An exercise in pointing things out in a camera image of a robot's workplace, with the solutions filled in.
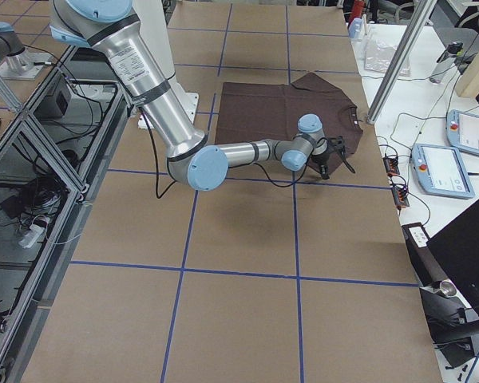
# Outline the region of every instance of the blue cable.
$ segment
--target blue cable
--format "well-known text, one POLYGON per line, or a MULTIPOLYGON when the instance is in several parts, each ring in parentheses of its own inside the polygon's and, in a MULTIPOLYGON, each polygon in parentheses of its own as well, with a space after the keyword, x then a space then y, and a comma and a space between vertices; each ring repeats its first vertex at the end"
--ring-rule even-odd
POLYGON ((473 361, 472 367, 470 368, 469 374, 466 376, 465 383, 469 383, 470 376, 472 375, 473 369, 476 367, 477 362, 479 361, 479 352, 477 353, 476 358, 473 361))

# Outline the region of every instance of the white table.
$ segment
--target white table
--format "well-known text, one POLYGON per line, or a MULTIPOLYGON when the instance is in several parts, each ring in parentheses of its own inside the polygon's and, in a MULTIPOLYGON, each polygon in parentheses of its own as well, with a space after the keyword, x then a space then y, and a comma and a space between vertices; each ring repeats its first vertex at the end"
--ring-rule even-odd
MULTIPOLYGON (((374 30, 372 38, 384 41, 387 44, 397 45, 404 33, 405 26, 371 26, 374 30)), ((378 91, 382 80, 370 77, 382 77, 382 73, 376 73, 364 69, 364 60, 360 53, 360 43, 354 41, 353 46, 357 58, 358 71, 362 75, 362 83, 366 93, 366 99, 370 105, 374 95, 378 91)), ((426 118, 428 116, 445 117, 450 99, 450 109, 466 111, 478 106, 475 99, 460 98, 453 93, 453 87, 456 84, 459 73, 456 69, 451 69, 443 79, 440 85, 434 85, 429 80, 403 81, 402 79, 422 79, 428 77, 436 65, 436 60, 443 52, 444 46, 435 34, 434 29, 427 26, 422 31, 413 51, 410 53, 410 77, 399 77, 396 85, 392 89, 390 97, 386 102, 380 117, 375 123, 376 133, 380 137, 385 137, 388 144, 397 149, 400 156, 408 156, 409 150, 390 139, 390 134, 394 130, 394 125, 400 113, 409 113, 414 116, 426 118)), ((471 110, 471 113, 479 114, 479 108, 471 110)), ((447 145, 445 135, 445 118, 422 121, 410 116, 401 116, 395 133, 394 139, 412 147, 414 142, 426 144, 447 145)), ((380 144, 385 144, 383 138, 378 138, 380 144)), ((380 147, 382 153, 386 148, 380 147)), ((394 152, 388 148, 387 154, 394 152)), ((469 172, 479 172, 479 158, 462 153, 465 166, 469 172)), ((399 168, 405 180, 409 180, 410 192, 421 198, 428 204, 431 211, 429 222, 426 224, 426 230, 433 236, 440 231, 447 223, 452 221, 468 206, 479 198, 479 176, 471 176, 473 189, 476 197, 473 199, 453 199, 427 195, 418 184, 414 170, 408 166, 409 157, 399 159, 399 168)), ((399 217, 401 225, 406 223, 422 222, 428 219, 428 211, 423 203, 410 196, 410 207, 403 209, 399 217)), ((446 370, 447 361, 440 352, 437 352, 437 359, 441 365, 441 372, 444 382, 457 381, 459 373, 462 373, 461 367, 456 370, 446 370)), ((479 381, 479 362, 474 370, 469 383, 479 381)))

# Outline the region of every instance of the computer monitor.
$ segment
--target computer monitor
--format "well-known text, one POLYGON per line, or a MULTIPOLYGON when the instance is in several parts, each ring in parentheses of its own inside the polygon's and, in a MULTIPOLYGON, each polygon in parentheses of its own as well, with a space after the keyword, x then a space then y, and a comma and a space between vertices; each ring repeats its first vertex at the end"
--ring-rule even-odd
POLYGON ((427 246, 479 315, 479 199, 433 236, 427 246))

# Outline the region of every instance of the blue and white device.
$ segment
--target blue and white device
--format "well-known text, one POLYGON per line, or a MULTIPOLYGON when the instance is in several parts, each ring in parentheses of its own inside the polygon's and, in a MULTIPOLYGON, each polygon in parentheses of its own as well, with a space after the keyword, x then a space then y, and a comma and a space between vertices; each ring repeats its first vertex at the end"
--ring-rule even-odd
POLYGON ((418 181, 427 193, 462 199, 475 196, 457 148, 415 144, 412 161, 418 181))
POLYGON ((447 138, 462 152, 479 156, 479 116, 451 110, 447 115, 447 138))

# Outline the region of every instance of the folded cloth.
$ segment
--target folded cloth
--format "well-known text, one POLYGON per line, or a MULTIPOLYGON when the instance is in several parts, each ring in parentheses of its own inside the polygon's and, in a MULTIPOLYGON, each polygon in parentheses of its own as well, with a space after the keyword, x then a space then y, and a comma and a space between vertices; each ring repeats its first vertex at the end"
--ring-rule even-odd
MULTIPOLYGON (((357 106, 344 92, 308 73, 290 85, 262 85, 224 82, 215 144, 233 144, 263 139, 292 140, 301 116, 314 113, 323 123, 326 137, 342 136, 346 158, 354 154, 362 137, 357 106)), ((342 163, 332 155, 332 173, 342 163)), ((318 167, 309 162, 318 171, 318 167)))

